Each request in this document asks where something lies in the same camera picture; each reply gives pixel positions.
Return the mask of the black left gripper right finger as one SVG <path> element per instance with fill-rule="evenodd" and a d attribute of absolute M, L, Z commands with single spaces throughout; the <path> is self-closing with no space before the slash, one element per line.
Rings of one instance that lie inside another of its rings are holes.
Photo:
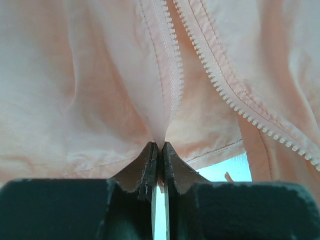
<path fill-rule="evenodd" d="M 317 240 L 320 211 L 290 182 L 212 182 L 162 149 L 169 240 Z"/>

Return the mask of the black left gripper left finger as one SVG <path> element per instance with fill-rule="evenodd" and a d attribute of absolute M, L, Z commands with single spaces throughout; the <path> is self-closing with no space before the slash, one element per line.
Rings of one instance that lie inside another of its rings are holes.
<path fill-rule="evenodd" d="M 0 190 L 3 240 L 152 240 L 158 146 L 111 178 L 18 178 Z"/>

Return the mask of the peach pink zip jacket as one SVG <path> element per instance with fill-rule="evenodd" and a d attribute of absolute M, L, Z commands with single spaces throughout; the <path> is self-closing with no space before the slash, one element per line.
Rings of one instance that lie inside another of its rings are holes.
<path fill-rule="evenodd" d="M 2 184 L 108 178 L 149 141 L 318 193 L 319 1 L 1 1 Z"/>

